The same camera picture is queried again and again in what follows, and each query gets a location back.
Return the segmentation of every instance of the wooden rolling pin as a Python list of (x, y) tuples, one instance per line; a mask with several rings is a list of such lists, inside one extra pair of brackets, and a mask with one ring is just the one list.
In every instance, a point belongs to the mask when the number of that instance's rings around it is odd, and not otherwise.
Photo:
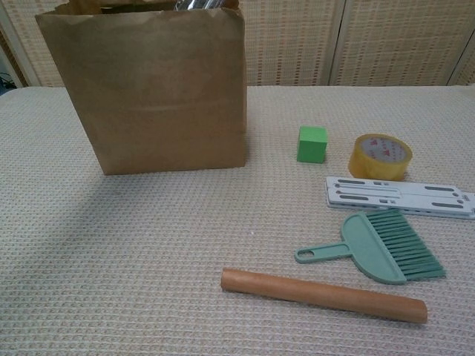
[(306, 280), (224, 268), (221, 288), (411, 323), (428, 321), (428, 310), (422, 300)]

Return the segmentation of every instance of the textured tablecloth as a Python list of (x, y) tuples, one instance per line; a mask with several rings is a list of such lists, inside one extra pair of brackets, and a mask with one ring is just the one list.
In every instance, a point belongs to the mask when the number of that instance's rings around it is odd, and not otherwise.
[[(301, 265), (351, 211), (357, 136), (397, 136), (407, 179), (475, 191), (475, 87), (250, 88), (245, 168), (105, 177), (62, 88), (0, 97), (0, 354), (475, 355), (475, 221), (409, 216), (447, 277), (387, 286)], [(324, 164), (297, 162), (323, 125)], [(221, 291), (223, 267), (422, 299), (426, 325)]]

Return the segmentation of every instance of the tape roll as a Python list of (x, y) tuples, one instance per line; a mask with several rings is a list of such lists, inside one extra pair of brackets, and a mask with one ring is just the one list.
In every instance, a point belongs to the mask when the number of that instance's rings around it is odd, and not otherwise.
[(356, 139), (348, 169), (355, 178), (403, 180), (412, 158), (413, 152), (400, 139), (369, 133)]

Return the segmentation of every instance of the green block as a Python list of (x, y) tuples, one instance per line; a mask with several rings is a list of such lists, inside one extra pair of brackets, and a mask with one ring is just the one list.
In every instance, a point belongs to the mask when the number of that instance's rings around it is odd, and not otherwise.
[(323, 163), (326, 149), (326, 128), (315, 126), (300, 127), (297, 152), (297, 160), (299, 162)]

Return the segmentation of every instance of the paper bag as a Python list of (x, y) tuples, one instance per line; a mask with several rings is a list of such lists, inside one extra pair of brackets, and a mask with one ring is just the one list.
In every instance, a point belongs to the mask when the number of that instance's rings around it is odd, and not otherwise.
[(71, 0), (36, 17), (103, 172), (245, 165), (240, 11), (116, 3)]

